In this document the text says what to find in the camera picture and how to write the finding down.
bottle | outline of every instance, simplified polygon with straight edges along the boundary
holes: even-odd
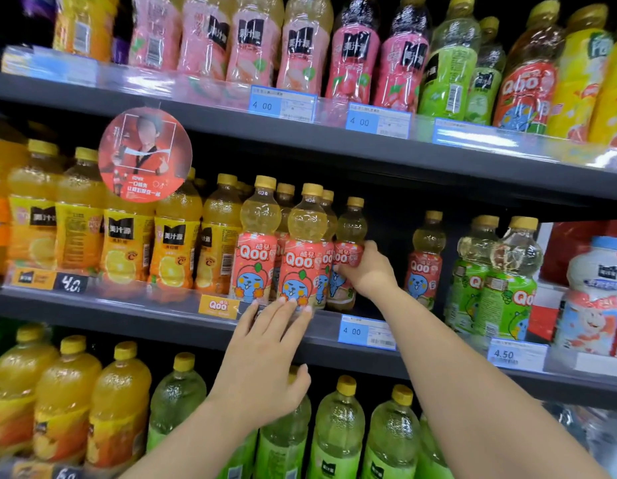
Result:
[[[284,23],[283,0],[236,0],[226,80],[273,85],[273,64]]]
[[[178,353],[173,371],[162,378],[151,398],[147,453],[193,413],[206,398],[206,383],[193,370],[195,355]]]
[[[475,334],[488,338],[524,341],[537,283],[533,274],[544,254],[533,233],[537,219],[513,217],[504,237],[491,250],[491,270],[486,274]]]
[[[117,477],[144,453],[151,372],[133,341],[115,346],[114,362],[97,379],[89,413],[85,472]]]
[[[297,367],[291,367],[289,384],[296,380],[297,375]],[[310,400],[304,395],[294,411],[260,429],[254,479],[300,477],[310,416]]]
[[[441,228],[442,212],[428,210],[424,225],[413,234],[413,251],[408,256],[404,290],[429,311],[435,304],[441,274],[441,251],[446,247],[446,233]]]
[[[480,215],[473,218],[470,233],[457,243],[459,258],[453,267],[446,324],[457,333],[472,334],[486,274],[491,269],[491,251],[498,240],[495,230],[499,217]]]
[[[27,164],[9,173],[11,242],[7,258],[16,265],[53,269],[57,184],[63,169],[55,144],[30,139]]]
[[[420,423],[411,409],[413,390],[395,385],[391,400],[370,417],[361,479],[415,475],[420,451]]]
[[[282,220],[273,191],[275,178],[258,175],[256,192],[240,211],[243,232],[235,249],[229,296],[247,303],[269,299],[277,250],[275,230]]]
[[[470,77],[482,40],[475,0],[450,0],[446,20],[432,34],[420,89],[419,114],[464,120]]]
[[[608,74],[590,121],[588,141],[617,147],[617,41],[608,58]]]
[[[277,287],[280,282],[280,268],[284,257],[284,245],[289,239],[289,213],[293,209],[293,197],[295,196],[295,186],[288,183],[278,183],[275,199],[280,206],[282,219],[280,226],[275,231],[277,237],[277,249],[275,251],[275,267],[273,268],[273,279],[271,281],[270,299],[277,299]]]
[[[607,18],[608,6],[597,3],[578,9],[568,19],[548,116],[549,136],[588,140],[588,124],[613,49],[613,38],[604,30]]]
[[[58,358],[40,324],[19,327],[16,341],[0,357],[0,457],[32,452],[36,385]]]
[[[424,415],[420,420],[422,447],[417,461],[415,479],[453,479],[453,473],[441,453],[440,446],[432,436],[431,426]]]
[[[319,403],[307,479],[357,477],[366,423],[356,388],[356,381],[343,375],[337,390]]]
[[[236,176],[220,173],[218,189],[204,203],[195,288],[205,294],[228,294],[231,288],[233,255],[242,232],[242,202],[236,184]]]
[[[60,343],[60,358],[36,387],[33,452],[45,462],[81,464],[87,451],[91,394],[102,365],[86,353],[84,336]]]
[[[225,80],[235,0],[185,0],[177,71]]]
[[[12,169],[25,166],[29,153],[22,144],[0,139],[0,276],[7,272],[6,259],[11,236],[11,209],[7,178]]]
[[[553,346],[609,356],[617,330],[617,238],[592,237],[568,265]]]
[[[368,231],[366,219],[361,214],[364,199],[349,197],[346,207],[346,212],[337,219],[333,263],[357,267],[364,252],[364,237]],[[336,311],[346,311],[354,306],[355,296],[356,292],[351,281],[332,271],[328,282],[326,304]]]
[[[129,65],[176,70],[182,36],[183,0],[133,0]]]
[[[416,112],[431,40],[426,0],[401,0],[382,44],[374,106]]]
[[[216,479],[249,478],[253,473],[256,457],[257,430],[251,432],[240,444]]]
[[[377,0],[351,0],[335,21],[331,71],[325,97],[368,104],[379,51]]]
[[[129,297],[145,290],[155,207],[154,202],[130,202],[106,192],[100,280],[107,296]]]
[[[328,218],[320,205],[322,185],[305,183],[302,200],[289,213],[289,239],[284,245],[278,295],[298,306],[315,306]]]
[[[98,152],[77,147],[76,163],[58,182],[56,266],[96,276],[102,254],[102,202],[106,186],[98,170]]]
[[[331,0],[289,0],[277,88],[320,95],[333,28]]]
[[[470,80],[464,120],[490,126],[493,119],[493,106],[506,66],[506,52],[502,44],[495,41],[500,28],[498,18],[494,16],[482,18],[479,26],[482,30],[482,47],[479,49],[477,66]]]
[[[324,213],[326,213],[328,225],[322,237],[322,264],[319,268],[317,293],[315,294],[315,309],[324,309],[326,305],[328,282],[331,278],[331,271],[333,270],[333,255],[335,254],[333,237],[335,237],[335,231],[337,230],[337,215],[331,208],[334,197],[335,194],[331,190],[324,190],[322,191],[322,198],[319,202],[324,209]]]
[[[193,186],[195,170],[155,207],[155,241],[149,269],[151,293],[161,302],[182,301],[193,288],[195,243],[202,218],[202,199]]]
[[[544,0],[528,16],[526,31],[509,52],[493,126],[544,134],[563,49],[559,0]]]
[[[57,0],[53,49],[108,63],[118,2]]]

